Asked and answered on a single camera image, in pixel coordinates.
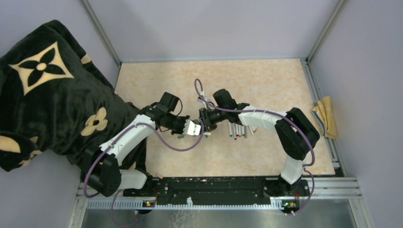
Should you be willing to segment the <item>blue tip acrylic marker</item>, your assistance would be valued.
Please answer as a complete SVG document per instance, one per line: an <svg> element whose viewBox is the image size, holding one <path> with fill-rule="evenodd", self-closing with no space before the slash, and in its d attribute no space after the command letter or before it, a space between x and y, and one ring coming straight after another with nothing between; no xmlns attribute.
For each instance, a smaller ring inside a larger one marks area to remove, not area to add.
<svg viewBox="0 0 403 228"><path fill-rule="evenodd" d="M233 137L234 140L237 140L238 137L238 129L237 129L237 125L235 123L232 124L232 128L233 128Z"/></svg>

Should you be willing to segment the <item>green cap white marker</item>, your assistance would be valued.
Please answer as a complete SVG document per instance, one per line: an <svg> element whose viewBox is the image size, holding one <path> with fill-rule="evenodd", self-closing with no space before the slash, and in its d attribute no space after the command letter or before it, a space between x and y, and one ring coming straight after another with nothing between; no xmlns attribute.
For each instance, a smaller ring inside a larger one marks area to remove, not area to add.
<svg viewBox="0 0 403 228"><path fill-rule="evenodd" d="M229 129L229 135L230 137L233 137L233 130L232 130L232 124L228 122L228 129Z"/></svg>

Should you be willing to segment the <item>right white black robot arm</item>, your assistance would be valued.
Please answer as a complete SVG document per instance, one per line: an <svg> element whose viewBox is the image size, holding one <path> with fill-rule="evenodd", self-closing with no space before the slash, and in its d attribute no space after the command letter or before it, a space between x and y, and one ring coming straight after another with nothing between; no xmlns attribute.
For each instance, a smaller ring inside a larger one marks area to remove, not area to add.
<svg viewBox="0 0 403 228"><path fill-rule="evenodd" d="M296 107L286 112L274 112L257 108L248 103L237 103L226 89L214 93L214 104L205 101L199 109L199 118L208 132L217 124L228 121L242 127L261 128L275 131L278 135L286 160L277 180L266 185L270 196L291 196L298 189L298 183L306 170L315 162L306 162L308 154L318 142L320 135L305 114Z"/></svg>

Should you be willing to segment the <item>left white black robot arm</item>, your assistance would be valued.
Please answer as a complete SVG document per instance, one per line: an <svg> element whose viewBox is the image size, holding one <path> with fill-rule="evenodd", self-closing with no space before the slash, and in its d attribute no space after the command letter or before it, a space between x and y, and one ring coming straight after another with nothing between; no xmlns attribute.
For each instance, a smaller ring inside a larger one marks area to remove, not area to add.
<svg viewBox="0 0 403 228"><path fill-rule="evenodd" d="M129 153L138 148L149 135L158 133L160 127L170 130L173 134L203 134L203 123L199 120L172 114L179 101L178 97L165 92L159 102L143 108L139 115L113 138L96 149L85 151L81 166L85 197L91 198L88 187L105 197L125 189L134 189L140 196L147 196L152 192L150 174L139 169L131 171L120 167Z"/></svg>

